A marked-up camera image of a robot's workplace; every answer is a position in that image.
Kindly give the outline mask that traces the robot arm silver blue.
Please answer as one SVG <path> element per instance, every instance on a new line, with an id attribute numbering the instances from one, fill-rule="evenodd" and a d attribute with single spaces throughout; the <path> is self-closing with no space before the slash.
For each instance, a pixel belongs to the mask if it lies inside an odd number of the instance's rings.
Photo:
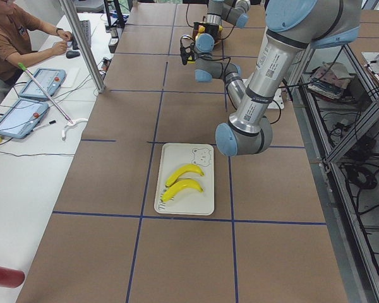
<path id="1" fill-rule="evenodd" d="M 243 81 L 239 66 L 213 60 L 212 50 L 221 21 L 242 28 L 249 8 L 249 1 L 209 1 L 207 27 L 195 40 L 196 80 L 221 79 L 237 108 L 215 131 L 217 148 L 228 157 L 270 146 L 272 127 L 264 113 L 298 52 L 345 45 L 359 33 L 360 1 L 269 1 L 256 69 Z"/>
<path id="2" fill-rule="evenodd" d="M 217 44 L 225 39 L 222 36 L 222 22 L 229 23 L 233 28 L 244 28 L 249 20 L 250 7 L 250 1 L 208 1 L 207 13 L 202 21 L 193 23 L 192 39 L 196 40 L 200 35 L 206 33 Z"/>

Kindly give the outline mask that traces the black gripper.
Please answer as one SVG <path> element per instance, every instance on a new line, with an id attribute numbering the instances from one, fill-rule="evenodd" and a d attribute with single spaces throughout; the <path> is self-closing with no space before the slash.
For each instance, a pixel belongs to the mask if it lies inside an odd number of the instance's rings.
<path id="1" fill-rule="evenodd" d="M 196 40 L 202 33 L 207 33 L 214 38 L 214 42 L 218 43 L 222 38 L 223 27 L 214 23 L 194 22 L 193 39 Z"/>

